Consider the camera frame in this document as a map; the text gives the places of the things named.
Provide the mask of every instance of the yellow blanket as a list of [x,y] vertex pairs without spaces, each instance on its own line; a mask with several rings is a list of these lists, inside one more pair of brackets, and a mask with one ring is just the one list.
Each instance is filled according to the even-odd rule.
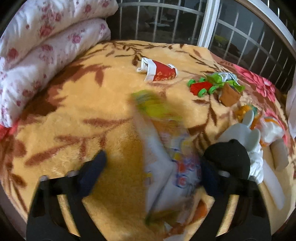
[[[136,72],[144,56],[173,64],[178,77],[165,82],[144,82],[145,74]],[[18,212],[27,219],[40,176],[64,176],[79,169],[99,149],[105,149],[107,166],[92,195],[83,200],[90,216],[107,240],[161,240],[143,221],[143,153],[127,101],[131,93],[151,89],[167,98],[183,116],[199,150],[215,143],[228,126],[236,123],[233,111],[246,103],[272,112],[287,126],[280,103],[269,86],[263,86],[262,78],[252,78],[252,73],[215,59],[207,49],[196,46],[117,41],[98,44],[67,66],[29,103],[19,122],[1,141],[1,183]],[[186,85],[191,78],[198,80],[204,73],[217,71],[236,73],[246,86],[239,103],[231,108],[220,104],[217,94],[194,96]],[[289,135],[286,141],[290,164],[276,173],[286,196],[281,211],[266,186],[260,185],[272,233],[295,207],[295,142]],[[264,158],[274,168],[269,148],[264,150]],[[210,197],[204,194],[203,199],[209,207],[212,205]],[[220,234],[229,227],[236,201],[234,197],[230,202]],[[63,197],[60,202],[70,230],[77,233]],[[200,223],[189,227],[187,240]]]

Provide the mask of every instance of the green wheel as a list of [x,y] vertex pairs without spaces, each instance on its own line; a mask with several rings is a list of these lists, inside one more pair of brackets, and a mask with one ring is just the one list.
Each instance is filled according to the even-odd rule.
[[198,82],[201,83],[201,82],[205,82],[205,81],[206,81],[206,79],[204,77],[201,77]]
[[206,92],[207,92],[207,90],[206,90],[205,88],[203,88],[203,89],[201,89],[201,90],[198,92],[197,96],[198,96],[198,97],[203,97],[203,96],[205,95]]
[[187,86],[190,87],[190,85],[195,84],[196,81],[194,79],[191,79],[188,81]]
[[212,86],[212,87],[209,89],[208,93],[211,95],[211,94],[213,94],[213,93],[216,91],[216,89],[217,89],[216,86]]

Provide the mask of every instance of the bed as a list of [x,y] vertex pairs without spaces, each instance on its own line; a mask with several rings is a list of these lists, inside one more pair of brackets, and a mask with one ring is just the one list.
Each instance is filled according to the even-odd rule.
[[[169,81],[144,82],[145,75],[136,72],[142,57],[173,64],[178,76]],[[199,80],[213,72],[233,72],[245,85],[236,105],[223,106],[216,93],[203,98],[190,93],[188,80]],[[278,119],[285,127],[289,150],[289,165],[275,172],[286,199],[282,210],[260,184],[271,232],[275,233],[293,212],[296,199],[295,141],[287,130],[281,94],[266,79],[220,59],[206,48],[136,40],[102,42],[76,58],[28,103],[0,142],[1,184],[20,216],[27,219],[40,176],[64,176],[104,149],[108,164],[91,196],[83,200],[95,224],[107,240],[162,240],[159,230],[152,231],[143,222],[143,153],[128,102],[129,94],[142,89],[158,92],[182,115],[200,151],[238,122],[234,111],[244,104]],[[264,149],[264,158],[274,170],[269,148]],[[205,192],[202,198],[210,208],[213,199]],[[237,196],[232,197],[219,234],[228,230],[237,200]],[[66,200],[61,196],[59,201],[70,231],[77,234]],[[188,227],[186,240],[201,222]]]

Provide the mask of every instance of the brown object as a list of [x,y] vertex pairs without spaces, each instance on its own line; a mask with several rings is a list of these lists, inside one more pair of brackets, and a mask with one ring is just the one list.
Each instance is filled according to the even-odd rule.
[[226,83],[222,88],[222,93],[219,95],[219,101],[226,107],[231,107],[239,101],[240,97],[241,94]]

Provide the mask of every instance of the floral blanket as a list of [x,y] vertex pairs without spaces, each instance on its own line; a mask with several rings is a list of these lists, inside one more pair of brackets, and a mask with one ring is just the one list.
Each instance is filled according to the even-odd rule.
[[[144,82],[137,73],[142,57],[173,64],[178,77],[170,81]],[[217,94],[198,98],[186,83],[205,73],[233,72],[246,86],[240,101],[225,107]],[[250,103],[278,119],[286,130],[289,165],[276,172],[286,203],[277,210],[262,183],[260,188],[271,221],[278,230],[295,207],[293,180],[295,142],[287,130],[286,117],[275,87],[234,64],[219,59],[207,49],[183,44],[155,44],[142,41],[114,41],[96,45],[58,74],[48,87],[25,108],[21,118],[0,142],[1,184],[15,208],[26,220],[38,179],[64,176],[79,169],[104,149],[108,164],[91,196],[83,200],[90,216],[107,240],[162,240],[161,230],[144,224],[145,187],[141,141],[132,123],[128,98],[142,89],[158,92],[183,117],[194,137],[195,146],[203,151],[230,125],[237,123],[234,111]],[[264,158],[274,169],[269,148]],[[204,194],[208,207],[213,199]],[[237,197],[229,203],[220,234],[228,230]],[[73,233],[75,225],[60,198],[66,222]],[[187,240],[201,221],[188,228]]]

